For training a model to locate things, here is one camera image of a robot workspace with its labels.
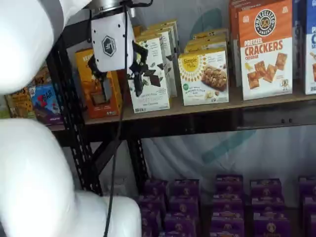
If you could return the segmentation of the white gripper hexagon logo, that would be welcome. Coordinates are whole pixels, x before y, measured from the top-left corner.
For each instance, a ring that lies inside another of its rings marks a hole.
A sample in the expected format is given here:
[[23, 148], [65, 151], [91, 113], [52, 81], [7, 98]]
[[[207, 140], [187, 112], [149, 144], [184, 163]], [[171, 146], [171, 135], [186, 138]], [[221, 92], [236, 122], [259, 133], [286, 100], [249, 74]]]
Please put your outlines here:
[[128, 13], [119, 13], [91, 22], [94, 55], [88, 66], [102, 88], [106, 102], [111, 98], [111, 85], [107, 72], [122, 70], [126, 66], [127, 79], [134, 83], [137, 97], [142, 94], [142, 75], [148, 69], [148, 50], [135, 43]]

